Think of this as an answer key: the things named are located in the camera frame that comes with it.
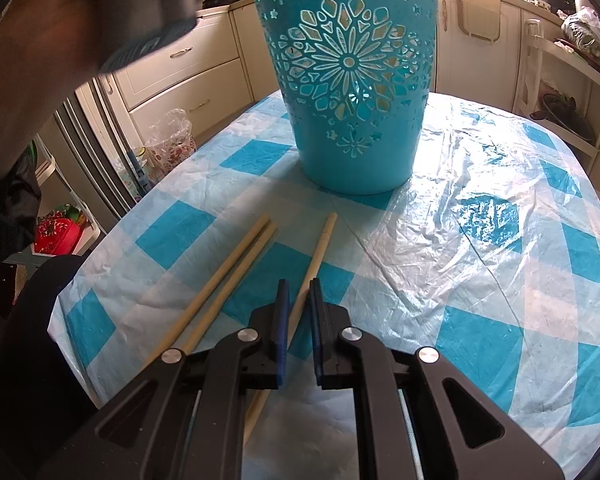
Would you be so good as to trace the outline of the left hand holding gripper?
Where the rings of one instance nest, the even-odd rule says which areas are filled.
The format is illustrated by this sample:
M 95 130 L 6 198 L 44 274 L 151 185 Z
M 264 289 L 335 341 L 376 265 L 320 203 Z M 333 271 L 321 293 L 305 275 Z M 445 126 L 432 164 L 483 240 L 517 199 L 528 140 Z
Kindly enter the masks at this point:
M 0 19 L 0 180 L 102 64 L 97 0 L 12 0 Z

